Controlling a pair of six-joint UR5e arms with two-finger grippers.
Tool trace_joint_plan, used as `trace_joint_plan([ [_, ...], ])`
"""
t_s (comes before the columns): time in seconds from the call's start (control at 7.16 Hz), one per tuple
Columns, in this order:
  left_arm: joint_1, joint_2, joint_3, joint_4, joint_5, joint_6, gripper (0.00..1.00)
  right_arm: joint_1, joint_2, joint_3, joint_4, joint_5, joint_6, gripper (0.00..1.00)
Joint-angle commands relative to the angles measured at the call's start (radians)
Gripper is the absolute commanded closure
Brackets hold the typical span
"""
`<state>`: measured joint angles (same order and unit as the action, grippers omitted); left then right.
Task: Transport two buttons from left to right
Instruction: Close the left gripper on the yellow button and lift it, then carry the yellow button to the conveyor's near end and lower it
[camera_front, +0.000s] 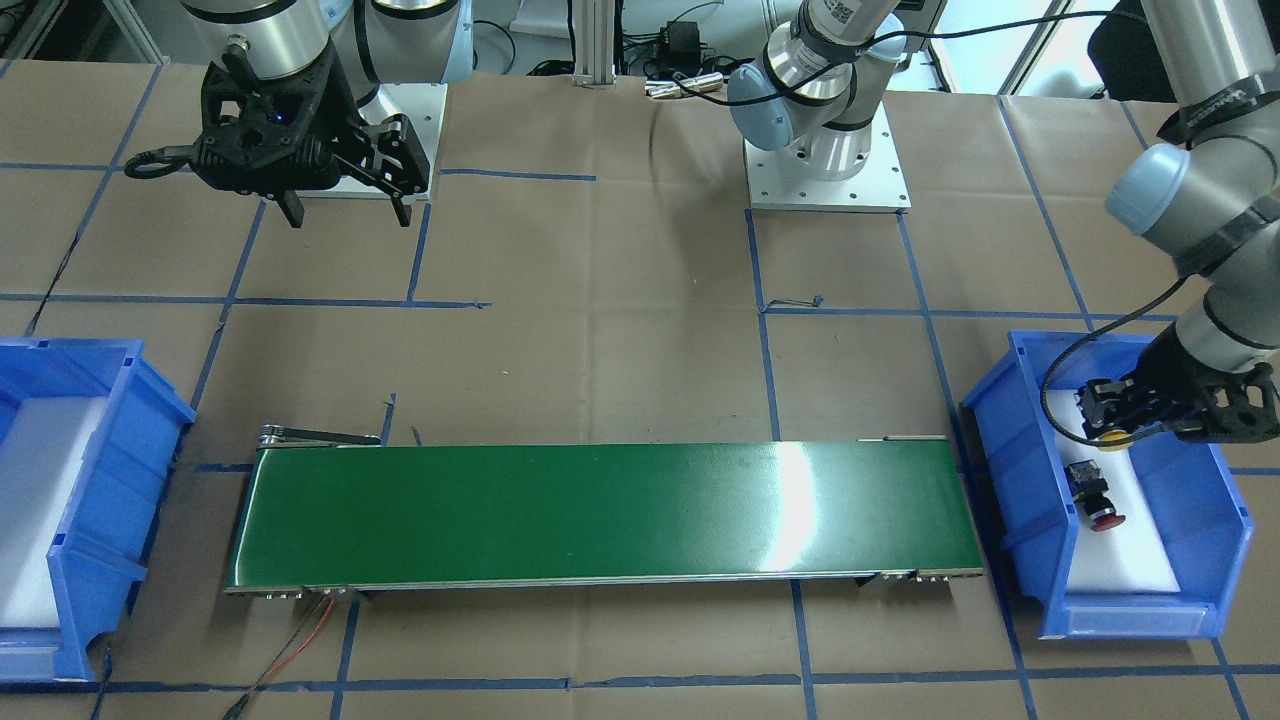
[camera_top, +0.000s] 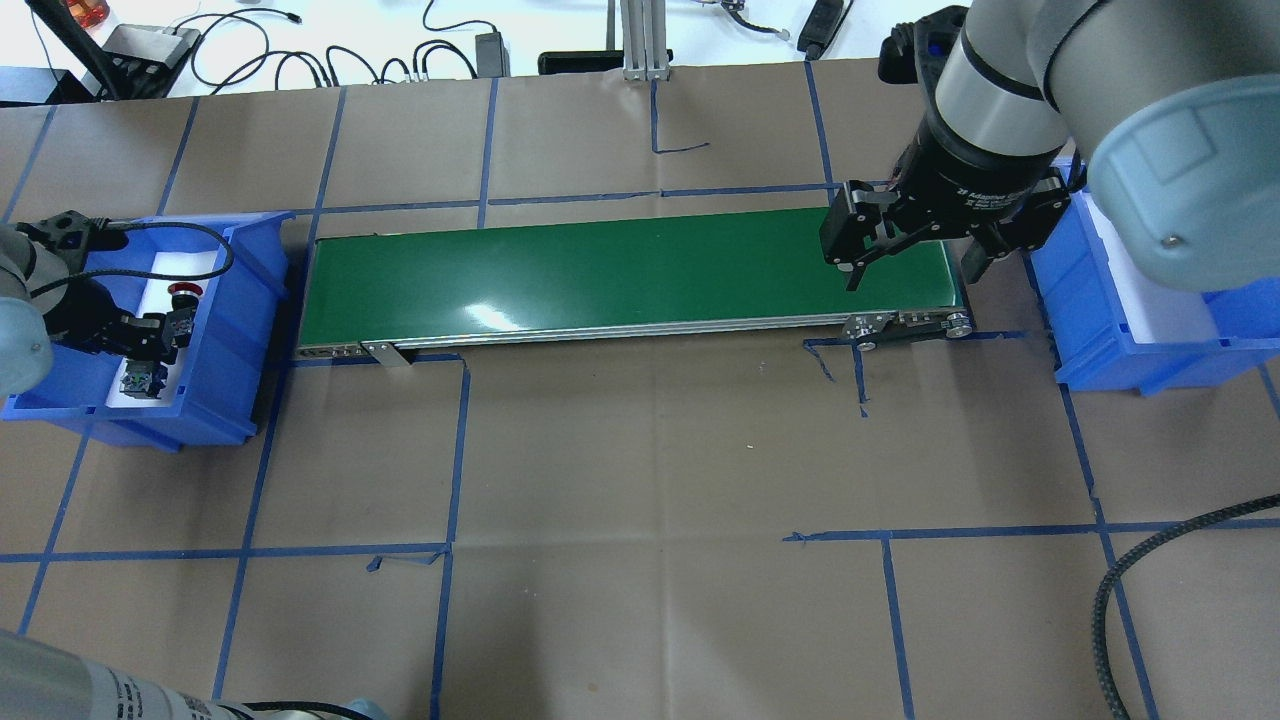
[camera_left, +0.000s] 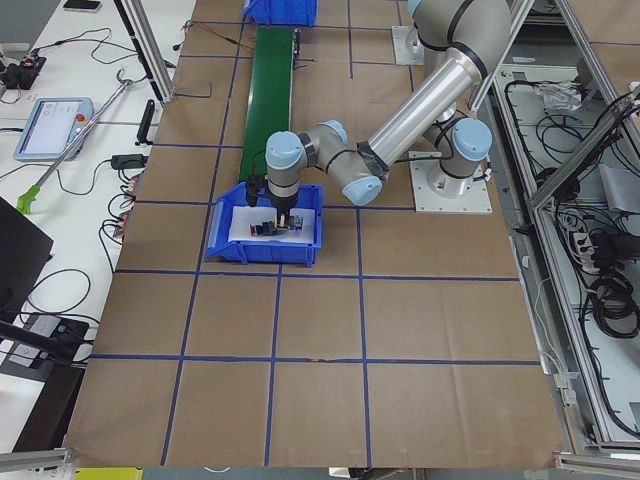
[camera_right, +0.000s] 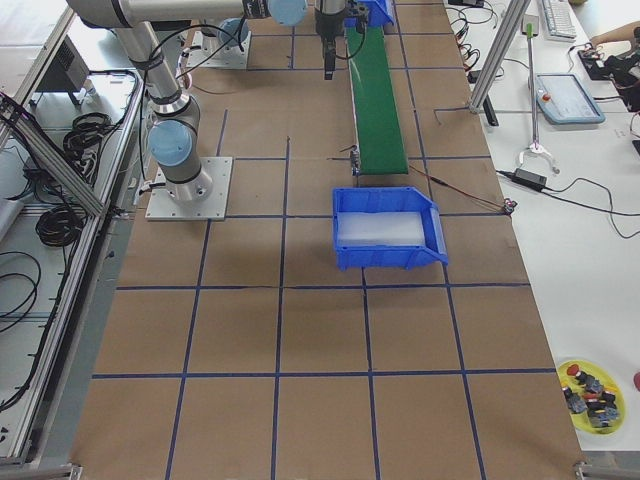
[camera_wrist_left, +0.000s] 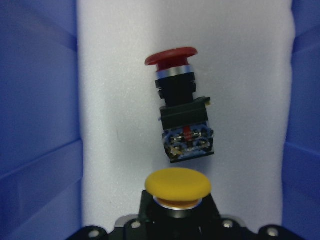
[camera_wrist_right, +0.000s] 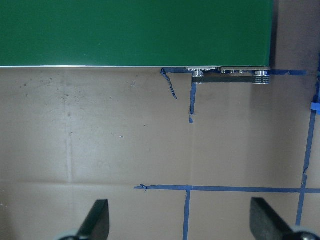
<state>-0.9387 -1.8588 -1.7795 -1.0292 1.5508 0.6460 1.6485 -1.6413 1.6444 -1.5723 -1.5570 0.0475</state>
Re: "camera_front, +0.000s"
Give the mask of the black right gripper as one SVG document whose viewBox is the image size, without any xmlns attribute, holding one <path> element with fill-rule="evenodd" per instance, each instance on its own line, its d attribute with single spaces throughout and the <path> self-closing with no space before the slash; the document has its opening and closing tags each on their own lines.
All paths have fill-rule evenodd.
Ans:
<svg viewBox="0 0 1280 720">
<path fill-rule="evenodd" d="M 426 190 L 430 163 L 415 146 L 406 114 L 379 126 L 360 115 L 330 44 L 279 79 L 250 76 L 243 50 L 227 47 L 224 55 L 232 68 L 212 63 L 201 83 L 197 140 L 134 155 L 125 163 L 128 177 L 156 179 L 188 167 L 215 190 L 276 195 L 294 229 L 305 223 L 294 191 L 332 190 L 349 177 L 390 195 L 398 225 L 410 227 L 412 193 Z"/>
</svg>

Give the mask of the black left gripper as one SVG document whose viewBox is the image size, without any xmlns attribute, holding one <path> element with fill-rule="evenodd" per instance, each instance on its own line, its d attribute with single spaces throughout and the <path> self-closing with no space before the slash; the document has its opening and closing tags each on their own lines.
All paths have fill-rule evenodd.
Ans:
<svg viewBox="0 0 1280 720">
<path fill-rule="evenodd" d="M 1279 436 L 1274 369 L 1222 372 L 1194 359 L 1174 327 L 1142 351 L 1128 378 L 1093 378 L 1076 391 L 1089 443 L 1132 443 L 1135 430 L 1165 427 L 1187 442 L 1256 445 Z M 1135 402 L 1135 409 L 1117 406 Z"/>
</svg>

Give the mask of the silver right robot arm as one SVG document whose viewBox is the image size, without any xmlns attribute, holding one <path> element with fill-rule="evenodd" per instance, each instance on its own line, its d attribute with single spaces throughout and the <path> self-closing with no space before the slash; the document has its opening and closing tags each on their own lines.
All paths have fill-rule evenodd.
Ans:
<svg viewBox="0 0 1280 720">
<path fill-rule="evenodd" d="M 186 1 L 210 55 L 201 131 L 131 158 L 150 181 L 187 168 L 212 190 L 274 202 L 292 227 L 303 196 L 352 179 L 390 201 L 399 225 L 433 184 L 438 111 L 399 86 L 445 88 L 474 65 L 467 1 Z"/>
</svg>

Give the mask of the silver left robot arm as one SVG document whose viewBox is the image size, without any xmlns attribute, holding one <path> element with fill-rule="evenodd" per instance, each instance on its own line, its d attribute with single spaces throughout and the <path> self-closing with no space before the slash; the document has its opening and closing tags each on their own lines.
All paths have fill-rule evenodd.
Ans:
<svg viewBox="0 0 1280 720">
<path fill-rule="evenodd" d="M 1256 1 L 1144 1 L 1178 110 L 1126 169 L 1107 211 L 1167 254 L 1181 287 L 1207 279 L 1187 309 L 1117 379 L 1076 391 L 1078 429 L 1051 410 L 1050 387 L 1075 341 L 1039 383 L 1064 438 L 1121 448 L 1171 433 L 1187 442 L 1277 437 L 1277 53 Z M 861 137 L 913 32 L 891 1 L 804 1 L 759 58 L 727 83 L 740 135 L 763 151 L 812 138 Z"/>
</svg>

